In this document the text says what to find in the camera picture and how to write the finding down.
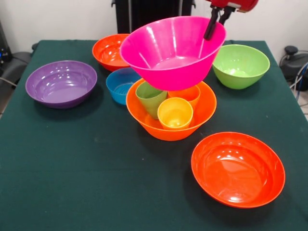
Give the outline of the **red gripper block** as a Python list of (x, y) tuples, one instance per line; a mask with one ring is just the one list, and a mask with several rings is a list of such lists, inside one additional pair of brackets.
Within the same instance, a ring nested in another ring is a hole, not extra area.
[(220, 16), (219, 23), (224, 25), (230, 15), (237, 9), (238, 12), (246, 13), (251, 11), (258, 3), (258, 0), (210, 0), (212, 7), (211, 18), (204, 33), (204, 39), (210, 40), (216, 27), (220, 8), (224, 14)]

